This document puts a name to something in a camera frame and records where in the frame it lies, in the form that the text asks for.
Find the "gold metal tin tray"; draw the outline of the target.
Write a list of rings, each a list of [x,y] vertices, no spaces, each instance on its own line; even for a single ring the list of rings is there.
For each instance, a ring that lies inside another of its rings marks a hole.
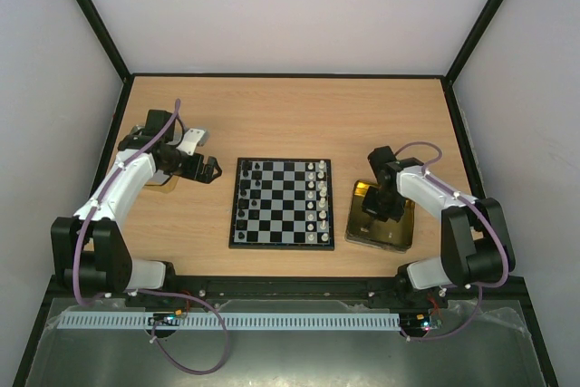
[[[406,199],[401,219],[380,221],[363,211],[363,200],[375,183],[359,179],[354,183],[351,206],[345,229],[345,240],[383,250],[405,253],[411,246],[414,233],[415,203]]]

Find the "black grey chess board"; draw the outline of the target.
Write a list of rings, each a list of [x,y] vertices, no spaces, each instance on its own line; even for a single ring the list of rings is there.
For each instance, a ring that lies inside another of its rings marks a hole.
[[[334,250],[331,161],[239,158],[228,246]]]

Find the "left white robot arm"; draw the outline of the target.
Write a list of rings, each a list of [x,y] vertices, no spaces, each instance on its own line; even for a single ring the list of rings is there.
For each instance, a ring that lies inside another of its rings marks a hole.
[[[208,140],[202,128],[185,126],[177,111],[151,110],[118,145],[114,162],[99,187],[71,217],[51,226],[57,282],[72,289],[81,306],[95,297],[138,290],[160,290],[173,266],[131,256],[121,228],[140,192],[163,176],[209,184],[221,176],[216,158],[197,149]]]

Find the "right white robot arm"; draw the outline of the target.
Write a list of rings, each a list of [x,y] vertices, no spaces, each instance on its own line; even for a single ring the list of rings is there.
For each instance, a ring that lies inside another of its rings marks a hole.
[[[515,267],[506,220],[493,198],[475,198],[443,182],[415,158],[369,157],[377,186],[362,211],[398,222],[410,200],[440,221],[440,254],[402,266],[397,300],[413,307],[434,287],[499,288]]]

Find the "silver tin lid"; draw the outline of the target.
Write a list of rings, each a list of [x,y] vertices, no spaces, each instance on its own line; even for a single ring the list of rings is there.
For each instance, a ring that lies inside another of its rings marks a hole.
[[[144,185],[144,189],[169,194],[177,186],[179,178],[174,175],[156,172]]]

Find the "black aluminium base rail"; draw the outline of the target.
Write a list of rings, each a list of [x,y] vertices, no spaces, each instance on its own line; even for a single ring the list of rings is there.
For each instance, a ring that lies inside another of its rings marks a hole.
[[[176,276],[163,290],[193,295],[211,304],[233,300],[334,300],[403,312],[449,305],[438,288],[413,291],[394,277]]]

